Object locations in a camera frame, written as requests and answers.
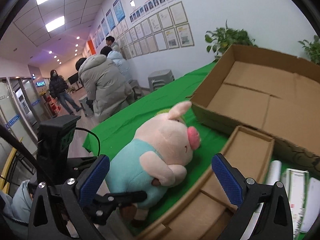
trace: white puffer jacket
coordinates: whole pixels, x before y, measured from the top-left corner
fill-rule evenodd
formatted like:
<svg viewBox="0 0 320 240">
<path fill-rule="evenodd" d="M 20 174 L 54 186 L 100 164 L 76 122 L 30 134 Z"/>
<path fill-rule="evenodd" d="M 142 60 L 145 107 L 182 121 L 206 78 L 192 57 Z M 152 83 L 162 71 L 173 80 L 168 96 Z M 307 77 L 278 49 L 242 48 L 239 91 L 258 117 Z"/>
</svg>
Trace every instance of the white puffer jacket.
<svg viewBox="0 0 320 240">
<path fill-rule="evenodd" d="M 122 57 L 121 53 L 113 50 L 108 54 L 107 58 L 113 60 L 113 62 L 119 68 L 121 74 L 124 76 L 125 80 L 130 83 L 132 81 L 130 66 L 129 63 Z"/>
</svg>

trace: gray stool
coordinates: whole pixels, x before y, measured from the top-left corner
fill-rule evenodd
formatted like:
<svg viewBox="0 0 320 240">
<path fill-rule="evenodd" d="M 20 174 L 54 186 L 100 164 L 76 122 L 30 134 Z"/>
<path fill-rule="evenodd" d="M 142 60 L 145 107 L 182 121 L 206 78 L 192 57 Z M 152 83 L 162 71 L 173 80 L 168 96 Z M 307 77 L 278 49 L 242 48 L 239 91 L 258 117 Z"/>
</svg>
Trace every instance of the gray stool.
<svg viewBox="0 0 320 240">
<path fill-rule="evenodd" d="M 132 88 L 132 90 L 133 90 L 134 99 L 135 99 L 135 100 L 137 100 L 137 98 L 136 98 L 137 96 L 144 97 L 144 94 L 143 94 L 142 89 L 141 89 L 141 87 L 140 87 L 140 85 L 139 85 L 139 83 L 138 83 L 138 80 L 132 80 L 132 81 L 130 82 L 130 86 L 131 86 L 131 88 Z"/>
<path fill-rule="evenodd" d="M 174 81 L 174 76 L 170 69 L 164 69 L 152 72 L 149 75 L 148 80 L 150 92 L 152 92 Z"/>
</svg>

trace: hood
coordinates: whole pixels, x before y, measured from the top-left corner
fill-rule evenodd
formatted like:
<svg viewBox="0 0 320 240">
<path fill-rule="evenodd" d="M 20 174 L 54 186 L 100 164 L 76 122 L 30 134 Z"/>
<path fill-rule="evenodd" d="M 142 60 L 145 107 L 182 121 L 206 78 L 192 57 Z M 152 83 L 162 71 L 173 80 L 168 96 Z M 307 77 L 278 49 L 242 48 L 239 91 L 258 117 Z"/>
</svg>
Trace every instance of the hood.
<svg viewBox="0 0 320 240">
<path fill-rule="evenodd" d="M 122 54 L 121 54 L 120 52 L 115 51 L 115 50 L 109 52 L 107 58 L 112 59 L 112 60 L 115 60 L 115 59 L 119 59 L 119 60 L 124 59 L 124 58 L 122 57 Z"/>
<path fill-rule="evenodd" d="M 90 56 L 89 58 L 87 58 L 85 60 L 85 62 L 83 62 L 83 64 L 81 65 L 80 69 L 79 69 L 79 77 L 81 77 L 81 74 L 91 68 L 94 68 L 96 66 L 101 65 L 102 63 L 104 63 L 107 60 L 107 56 L 102 55 L 102 54 L 95 54 Z"/>
</svg>

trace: potted plant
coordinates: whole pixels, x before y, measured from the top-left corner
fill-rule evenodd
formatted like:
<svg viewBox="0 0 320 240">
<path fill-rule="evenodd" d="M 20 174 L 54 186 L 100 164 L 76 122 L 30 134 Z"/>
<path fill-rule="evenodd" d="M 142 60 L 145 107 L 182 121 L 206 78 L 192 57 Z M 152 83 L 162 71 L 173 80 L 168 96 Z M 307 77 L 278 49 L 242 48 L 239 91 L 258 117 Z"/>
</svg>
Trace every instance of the potted plant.
<svg viewBox="0 0 320 240">
<path fill-rule="evenodd" d="M 235 30 L 229 28 L 226 21 L 226 27 L 217 28 L 216 31 L 207 31 L 205 41 L 210 45 L 207 46 L 207 52 L 213 51 L 215 61 L 219 60 L 223 53 L 234 43 L 241 45 L 255 46 L 255 39 L 250 39 L 247 31 Z"/>
<path fill-rule="evenodd" d="M 311 61 L 320 65 L 320 42 L 317 35 L 313 36 L 313 42 L 307 40 L 298 41 L 302 44 L 306 54 L 310 57 Z"/>
</svg>

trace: table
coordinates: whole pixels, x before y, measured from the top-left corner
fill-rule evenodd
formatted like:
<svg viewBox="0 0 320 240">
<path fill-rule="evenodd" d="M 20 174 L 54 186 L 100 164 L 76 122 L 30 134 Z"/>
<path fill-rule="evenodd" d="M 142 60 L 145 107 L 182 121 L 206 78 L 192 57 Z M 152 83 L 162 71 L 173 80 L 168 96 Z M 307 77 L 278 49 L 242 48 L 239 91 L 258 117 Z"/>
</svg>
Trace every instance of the table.
<svg viewBox="0 0 320 240">
<path fill-rule="evenodd" d="M 100 138 L 101 154 L 108 155 L 112 160 L 132 140 L 136 129 L 145 121 L 155 116 L 160 110 L 171 108 L 178 102 L 188 100 L 214 65 L 215 63 L 211 63 L 186 74 L 141 98 L 95 127 L 92 131 Z M 188 126 L 194 126 L 199 131 L 202 140 L 201 147 L 194 152 L 193 160 L 186 166 L 188 171 L 186 179 L 177 187 L 169 188 L 162 200 L 150 209 L 145 227 L 139 229 L 129 227 L 134 235 L 158 219 L 190 189 L 208 168 L 212 156 L 218 153 L 228 140 L 227 135 L 199 124 L 192 110 L 189 110 L 184 117 Z M 97 141 L 90 134 L 84 141 L 83 147 L 90 152 L 92 151 L 94 155 L 98 153 Z M 282 163 L 283 171 L 289 167 L 294 168 L 291 164 L 283 161 Z"/>
</svg>

